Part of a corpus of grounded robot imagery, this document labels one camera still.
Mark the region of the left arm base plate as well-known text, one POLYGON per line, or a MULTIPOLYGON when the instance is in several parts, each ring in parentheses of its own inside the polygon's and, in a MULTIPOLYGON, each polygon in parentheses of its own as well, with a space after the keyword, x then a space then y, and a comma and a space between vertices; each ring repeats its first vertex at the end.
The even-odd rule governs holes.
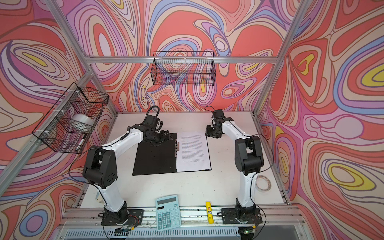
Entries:
POLYGON ((144 210, 142 209, 128 209, 126 212, 123 210, 118 213, 113 213, 104 209, 98 217, 102 219, 102 226, 139 226, 142 223, 144 210))

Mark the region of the black file folder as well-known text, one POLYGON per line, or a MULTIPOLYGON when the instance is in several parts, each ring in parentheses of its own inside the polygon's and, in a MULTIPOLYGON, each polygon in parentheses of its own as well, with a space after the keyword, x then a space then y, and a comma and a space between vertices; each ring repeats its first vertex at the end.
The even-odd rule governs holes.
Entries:
POLYGON ((171 136, 173 140, 166 141, 158 147, 151 146, 149 143, 138 144, 133 168, 134 176, 183 173, 177 172, 176 169, 175 140, 177 140, 177 133, 172 133, 171 136))

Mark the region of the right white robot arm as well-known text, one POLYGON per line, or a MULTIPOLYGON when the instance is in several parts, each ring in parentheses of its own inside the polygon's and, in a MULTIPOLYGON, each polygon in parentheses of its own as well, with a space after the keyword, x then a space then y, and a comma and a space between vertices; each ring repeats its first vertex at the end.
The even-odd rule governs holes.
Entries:
POLYGON ((234 161, 237 170, 242 174, 235 210, 241 216, 244 211, 256 208, 253 202, 254 189, 251 174, 257 175, 264 166, 261 139, 256 134, 246 134, 232 118, 225 117, 223 110, 213 110, 212 114, 212 123, 206 127, 206 136, 219 139, 222 135, 226 135, 235 144, 234 161))

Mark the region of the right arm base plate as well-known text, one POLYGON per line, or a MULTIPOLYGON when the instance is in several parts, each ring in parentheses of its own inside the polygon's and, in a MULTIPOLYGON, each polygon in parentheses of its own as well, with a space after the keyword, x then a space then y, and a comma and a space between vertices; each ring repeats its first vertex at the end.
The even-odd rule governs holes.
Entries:
POLYGON ((263 223, 259 208, 222 208, 221 217, 224 224, 255 224, 263 223))

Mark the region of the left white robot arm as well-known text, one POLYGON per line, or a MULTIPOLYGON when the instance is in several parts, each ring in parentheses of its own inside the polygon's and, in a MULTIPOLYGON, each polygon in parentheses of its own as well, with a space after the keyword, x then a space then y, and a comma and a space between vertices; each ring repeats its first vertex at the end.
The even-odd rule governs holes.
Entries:
POLYGON ((83 178, 94 185, 102 199, 108 214, 119 221, 128 218, 126 201, 121 197, 116 181, 118 178, 117 159, 141 142, 158 146, 170 140, 169 131, 161 129, 163 122, 158 116, 147 114, 140 124, 129 126, 120 137, 102 146, 93 146, 87 152, 83 169, 83 178))

